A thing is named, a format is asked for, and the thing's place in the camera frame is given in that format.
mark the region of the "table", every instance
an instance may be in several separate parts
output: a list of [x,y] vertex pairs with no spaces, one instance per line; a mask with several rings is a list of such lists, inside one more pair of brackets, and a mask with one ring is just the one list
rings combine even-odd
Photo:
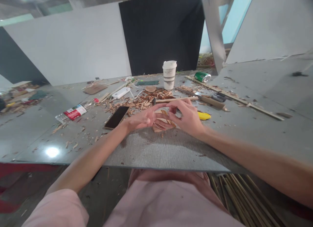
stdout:
[[[199,110],[211,114],[212,118],[203,122],[205,125],[224,133],[227,136],[244,140],[261,147],[269,149],[298,160],[313,163],[312,129],[313,129],[313,106],[308,104],[310,110],[303,107],[305,99],[295,100],[294,96],[299,93],[294,91],[290,95],[290,101],[285,99],[285,92],[292,85],[293,89],[301,88],[312,82],[311,75],[303,78],[289,79],[289,73],[293,68],[288,68],[290,63],[298,60],[256,61],[250,63],[239,63],[227,66],[218,77],[209,84],[228,87],[239,96],[247,100],[257,100],[258,105],[263,106],[270,112],[286,112],[292,114],[291,119],[277,121],[265,114],[247,107],[239,107],[234,101],[226,101],[230,112],[216,110],[215,108],[200,105],[199,101],[193,102]],[[266,69],[277,70],[274,73],[265,73]],[[196,87],[197,85],[186,79],[187,74],[194,72],[184,71],[176,74],[175,86],[186,85]],[[231,77],[239,83],[224,79]],[[141,80],[160,80],[162,86],[162,75],[153,77],[140,76]],[[105,80],[112,83],[115,79]],[[110,113],[105,113],[103,107],[97,106],[84,114],[81,120],[71,122],[64,129],[51,134],[56,126],[54,117],[62,111],[73,107],[84,100],[91,100],[96,96],[102,96],[106,92],[119,87],[121,83],[110,85],[107,89],[92,96],[82,92],[86,83],[77,83],[66,86],[44,86],[42,90],[49,92],[48,97],[26,110],[19,118],[12,115],[1,117],[0,124],[8,118],[12,121],[0,127],[0,138],[4,142],[1,150],[1,162],[27,162],[27,163],[49,163],[69,164],[91,145],[86,139],[86,134],[91,137],[100,137],[102,133],[109,132],[103,129]],[[312,92],[303,96],[312,97]],[[177,96],[186,96],[180,92],[174,92]],[[66,142],[72,143],[66,149]],[[190,137],[179,129],[171,129],[164,133],[154,133],[151,128],[141,129],[128,135],[105,162],[104,166],[117,166],[127,168],[154,168],[172,170],[193,170],[210,172],[238,172],[245,173],[246,170],[233,162],[223,154],[210,146]]]

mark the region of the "hand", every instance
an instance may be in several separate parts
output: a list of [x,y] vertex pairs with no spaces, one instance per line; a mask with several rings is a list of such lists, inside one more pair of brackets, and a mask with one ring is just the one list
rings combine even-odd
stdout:
[[159,118],[164,118],[169,120],[170,117],[168,115],[165,115],[163,113],[154,113],[154,111],[166,107],[167,103],[162,104],[156,104],[149,109],[146,109],[144,111],[141,111],[129,118],[126,118],[123,120],[123,123],[127,124],[127,127],[130,131],[133,131],[135,129],[139,128],[145,128],[145,127],[152,127],[154,123],[157,124],[157,127],[162,130],[167,130],[172,128],[173,126],[171,124],[164,123]]
[[[192,106],[189,99],[171,101],[166,107],[170,108],[170,120],[176,123],[183,131],[196,138],[205,133],[205,128],[199,119],[198,110]],[[175,115],[177,108],[183,114],[181,118]]]

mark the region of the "paper cup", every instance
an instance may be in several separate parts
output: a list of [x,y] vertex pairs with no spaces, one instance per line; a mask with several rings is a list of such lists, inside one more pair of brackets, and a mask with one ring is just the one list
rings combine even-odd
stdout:
[[163,80],[165,90],[172,90],[174,88],[176,67],[176,61],[165,61],[163,63]]

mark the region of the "phone screen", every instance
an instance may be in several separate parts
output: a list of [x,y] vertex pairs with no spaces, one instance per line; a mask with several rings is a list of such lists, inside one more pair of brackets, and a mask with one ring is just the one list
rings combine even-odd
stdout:
[[108,122],[104,125],[106,129],[114,129],[124,118],[127,113],[129,107],[128,106],[120,106],[112,115],[112,117],[108,120]]

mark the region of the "green soda can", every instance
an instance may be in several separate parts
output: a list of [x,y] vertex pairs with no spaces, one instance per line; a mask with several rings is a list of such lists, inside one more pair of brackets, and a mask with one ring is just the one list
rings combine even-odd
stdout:
[[195,79],[200,82],[206,83],[211,79],[211,75],[199,71],[195,74]]

